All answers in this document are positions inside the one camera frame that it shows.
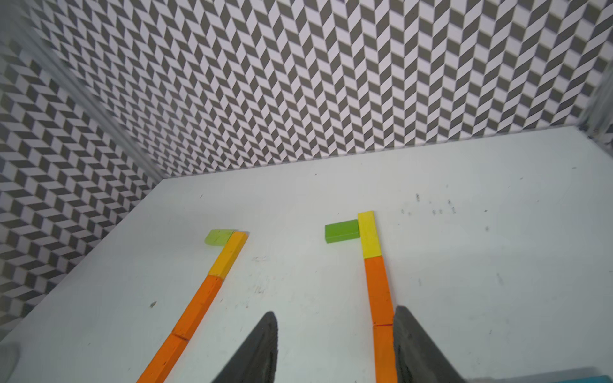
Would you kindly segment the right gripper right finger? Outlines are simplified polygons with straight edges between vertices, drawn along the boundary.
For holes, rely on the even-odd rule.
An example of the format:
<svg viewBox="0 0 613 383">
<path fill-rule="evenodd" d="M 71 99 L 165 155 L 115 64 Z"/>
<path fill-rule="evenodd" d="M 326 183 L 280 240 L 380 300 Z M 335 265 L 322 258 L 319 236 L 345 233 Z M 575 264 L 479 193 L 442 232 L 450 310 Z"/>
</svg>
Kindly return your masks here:
<svg viewBox="0 0 613 383">
<path fill-rule="evenodd" d="M 393 335 L 398 382 L 465 383 L 405 306 L 395 309 Z"/>
</svg>

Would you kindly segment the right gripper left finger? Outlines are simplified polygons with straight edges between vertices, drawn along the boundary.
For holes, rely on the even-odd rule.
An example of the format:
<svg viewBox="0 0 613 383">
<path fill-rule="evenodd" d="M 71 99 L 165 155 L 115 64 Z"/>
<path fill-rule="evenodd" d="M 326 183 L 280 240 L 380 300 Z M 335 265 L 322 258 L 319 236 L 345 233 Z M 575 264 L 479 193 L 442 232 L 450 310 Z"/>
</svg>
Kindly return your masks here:
<svg viewBox="0 0 613 383">
<path fill-rule="evenodd" d="M 278 358 L 278 322 L 268 311 L 213 380 L 214 383 L 273 383 Z"/>
</svg>

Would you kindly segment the orange vertical block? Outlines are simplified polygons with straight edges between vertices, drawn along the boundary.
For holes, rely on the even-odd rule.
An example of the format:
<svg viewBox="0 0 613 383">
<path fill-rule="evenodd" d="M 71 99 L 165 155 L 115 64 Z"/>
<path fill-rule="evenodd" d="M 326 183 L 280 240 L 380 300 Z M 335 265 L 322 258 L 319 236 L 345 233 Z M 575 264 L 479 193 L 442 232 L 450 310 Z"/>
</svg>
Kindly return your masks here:
<svg viewBox="0 0 613 383">
<path fill-rule="evenodd" d="M 222 287 L 223 279 L 208 275 L 186 307 L 172 334 L 189 341 Z"/>
</svg>

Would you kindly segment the orange diagonal block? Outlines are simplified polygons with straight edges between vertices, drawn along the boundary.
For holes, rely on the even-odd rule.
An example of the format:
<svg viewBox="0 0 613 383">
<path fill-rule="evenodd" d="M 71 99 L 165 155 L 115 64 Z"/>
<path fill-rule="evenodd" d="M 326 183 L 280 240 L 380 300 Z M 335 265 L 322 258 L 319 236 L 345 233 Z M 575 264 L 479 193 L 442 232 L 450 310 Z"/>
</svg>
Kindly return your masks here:
<svg viewBox="0 0 613 383">
<path fill-rule="evenodd" d="M 188 340 L 170 334 L 140 375 L 137 383 L 163 383 L 187 345 Z"/>
</svg>

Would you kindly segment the yellow-orange block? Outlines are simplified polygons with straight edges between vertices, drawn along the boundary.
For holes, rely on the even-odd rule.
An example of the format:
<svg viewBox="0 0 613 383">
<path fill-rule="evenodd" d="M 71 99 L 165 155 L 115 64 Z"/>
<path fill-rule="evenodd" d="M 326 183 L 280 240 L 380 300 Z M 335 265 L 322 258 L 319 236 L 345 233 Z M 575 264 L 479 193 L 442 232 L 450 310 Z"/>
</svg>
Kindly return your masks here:
<svg viewBox="0 0 613 383">
<path fill-rule="evenodd" d="M 236 231 L 232 233 L 208 274 L 220 279 L 226 279 L 244 244 L 247 242 L 247 238 L 248 235 L 245 232 Z"/>
</svg>

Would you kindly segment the light green small block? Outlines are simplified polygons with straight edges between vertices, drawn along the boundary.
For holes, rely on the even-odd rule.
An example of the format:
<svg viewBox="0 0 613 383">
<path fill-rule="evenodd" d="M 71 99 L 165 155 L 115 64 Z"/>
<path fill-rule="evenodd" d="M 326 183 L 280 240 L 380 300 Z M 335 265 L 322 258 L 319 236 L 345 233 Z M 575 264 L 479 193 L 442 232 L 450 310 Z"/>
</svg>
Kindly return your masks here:
<svg viewBox="0 0 613 383">
<path fill-rule="evenodd" d="M 224 247 L 235 231 L 231 229 L 213 229 L 205 237 L 205 244 L 214 247 Z"/>
</svg>

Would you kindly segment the yellow block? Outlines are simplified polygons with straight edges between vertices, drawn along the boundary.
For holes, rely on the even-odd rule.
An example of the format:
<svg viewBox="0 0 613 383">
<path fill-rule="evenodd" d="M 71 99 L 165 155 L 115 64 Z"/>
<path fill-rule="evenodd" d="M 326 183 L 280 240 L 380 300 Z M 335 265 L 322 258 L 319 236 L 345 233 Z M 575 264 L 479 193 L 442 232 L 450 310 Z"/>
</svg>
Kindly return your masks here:
<svg viewBox="0 0 613 383">
<path fill-rule="evenodd" d="M 363 258 L 371 259 L 382 256 L 375 213 L 373 211 L 359 213 L 358 222 Z"/>
</svg>

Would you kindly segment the teal block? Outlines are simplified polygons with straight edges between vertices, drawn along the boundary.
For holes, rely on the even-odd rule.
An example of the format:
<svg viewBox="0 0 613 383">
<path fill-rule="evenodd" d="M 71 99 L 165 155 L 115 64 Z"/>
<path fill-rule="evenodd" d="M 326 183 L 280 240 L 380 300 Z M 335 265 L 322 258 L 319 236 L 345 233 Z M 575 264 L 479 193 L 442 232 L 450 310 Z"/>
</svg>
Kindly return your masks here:
<svg viewBox="0 0 613 383">
<path fill-rule="evenodd" d="M 613 383 L 613 380 L 607 375 L 600 375 L 585 378 L 574 378 L 565 381 L 558 381 L 557 383 Z"/>
</svg>

